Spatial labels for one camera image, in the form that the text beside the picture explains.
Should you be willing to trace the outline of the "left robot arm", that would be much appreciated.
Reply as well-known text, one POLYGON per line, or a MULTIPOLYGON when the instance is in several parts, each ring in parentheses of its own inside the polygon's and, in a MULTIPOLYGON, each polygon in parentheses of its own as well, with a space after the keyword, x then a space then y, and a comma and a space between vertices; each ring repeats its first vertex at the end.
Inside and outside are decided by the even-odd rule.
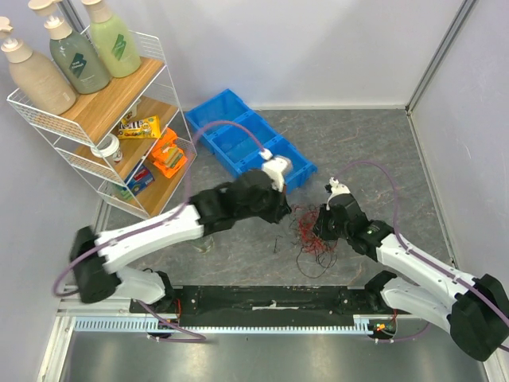
POLYGON ((249 170, 233 182, 201 191, 188 204, 141 223, 99 234, 82 228, 71 252, 80 301, 92 304, 111 297, 129 298, 158 313, 168 312, 175 301, 169 276, 136 270, 130 263, 174 244, 227 231, 248 218, 276 224, 289 212, 282 173, 249 170))

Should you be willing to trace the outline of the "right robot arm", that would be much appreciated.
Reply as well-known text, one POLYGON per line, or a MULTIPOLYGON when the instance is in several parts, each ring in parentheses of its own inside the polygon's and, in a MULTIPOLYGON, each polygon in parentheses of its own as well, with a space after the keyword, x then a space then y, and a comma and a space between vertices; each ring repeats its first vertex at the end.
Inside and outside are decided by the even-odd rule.
POLYGON ((389 224, 370 220, 349 193, 322 204, 313 233, 350 247, 391 271, 373 278, 364 293, 373 313, 387 308, 413 314, 450 335, 477 361, 486 361, 508 338, 508 296, 502 283, 450 267, 419 251, 389 224))

